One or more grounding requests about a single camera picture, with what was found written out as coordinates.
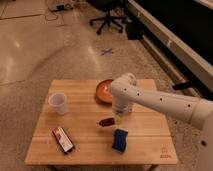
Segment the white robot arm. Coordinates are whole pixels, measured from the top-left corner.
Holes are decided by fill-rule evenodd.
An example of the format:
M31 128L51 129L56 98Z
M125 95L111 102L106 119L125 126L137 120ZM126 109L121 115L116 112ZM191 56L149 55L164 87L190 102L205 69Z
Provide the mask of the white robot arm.
M145 106L201 131L196 171L213 171L213 101L139 88L136 77L125 73L109 85L112 111L129 113L134 103Z

